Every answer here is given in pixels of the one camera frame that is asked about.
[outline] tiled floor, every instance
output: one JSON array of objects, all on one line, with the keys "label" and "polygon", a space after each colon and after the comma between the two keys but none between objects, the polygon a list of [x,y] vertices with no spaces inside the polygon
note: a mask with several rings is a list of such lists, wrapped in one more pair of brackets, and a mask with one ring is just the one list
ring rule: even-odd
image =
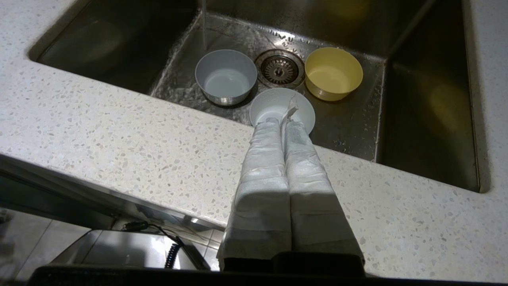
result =
[{"label": "tiled floor", "polygon": [[[22,284],[33,271],[55,259],[89,228],[26,213],[8,211],[8,221],[0,224],[0,284]],[[184,238],[185,232],[178,234]],[[189,234],[210,268],[218,271],[217,250],[223,232],[205,230]]]}]

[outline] white bowl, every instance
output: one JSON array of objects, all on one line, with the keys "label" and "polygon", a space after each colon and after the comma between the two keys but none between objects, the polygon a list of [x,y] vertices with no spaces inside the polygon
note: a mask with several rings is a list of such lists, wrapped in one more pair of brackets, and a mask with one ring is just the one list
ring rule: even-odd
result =
[{"label": "white bowl", "polygon": [[291,116],[291,119],[301,121],[307,134],[310,134],[316,121],[312,104],[305,96],[294,90],[284,88],[266,90],[253,99],[249,111],[252,126],[256,126],[259,122],[264,122],[270,117],[277,118],[280,122],[293,96],[296,97],[298,110]]},{"label": "white bowl", "polygon": [[258,69],[239,51],[216,50],[199,60],[195,77],[209,100],[219,105],[235,105],[254,87]]}]

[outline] gray bowl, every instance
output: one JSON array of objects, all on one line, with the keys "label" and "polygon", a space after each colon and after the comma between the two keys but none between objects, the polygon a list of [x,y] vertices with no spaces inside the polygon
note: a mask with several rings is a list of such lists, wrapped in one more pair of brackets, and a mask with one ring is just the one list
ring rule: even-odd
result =
[{"label": "gray bowl", "polygon": [[239,51],[216,50],[199,60],[195,77],[211,102],[235,105],[242,102],[256,84],[258,69]]}]

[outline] yellow bowl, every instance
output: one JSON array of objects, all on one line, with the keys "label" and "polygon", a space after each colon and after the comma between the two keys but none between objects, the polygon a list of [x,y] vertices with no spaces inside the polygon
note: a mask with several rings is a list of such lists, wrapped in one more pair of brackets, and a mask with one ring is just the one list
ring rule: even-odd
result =
[{"label": "yellow bowl", "polygon": [[362,79],[362,65],[345,50],[317,49],[305,61],[305,84],[322,100],[343,99],[360,85]]}]

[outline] black cable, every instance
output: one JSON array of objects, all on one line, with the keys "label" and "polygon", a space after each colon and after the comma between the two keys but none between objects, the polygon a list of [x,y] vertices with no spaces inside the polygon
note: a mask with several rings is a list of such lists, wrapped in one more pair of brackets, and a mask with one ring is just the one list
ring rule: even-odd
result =
[{"label": "black cable", "polygon": [[180,247],[181,246],[178,244],[171,245],[171,248],[169,249],[168,252],[168,256],[166,257],[166,263],[164,264],[164,268],[173,269],[173,266],[175,266],[176,255],[178,254]]},{"label": "black cable", "polygon": [[142,231],[142,230],[147,229],[149,226],[158,229],[165,236],[167,236],[169,239],[171,239],[172,241],[174,241],[176,243],[176,244],[171,245],[171,248],[169,249],[169,252],[168,252],[168,256],[166,257],[166,263],[164,264],[164,268],[172,269],[173,266],[175,265],[175,260],[176,260],[178,251],[180,250],[180,248],[182,248],[184,246],[184,243],[178,236],[172,236],[172,235],[168,234],[167,232],[165,232],[164,229],[162,229],[162,227],[152,224],[152,223],[148,223],[146,221],[126,223],[123,226],[123,231],[131,231],[131,232]]}]

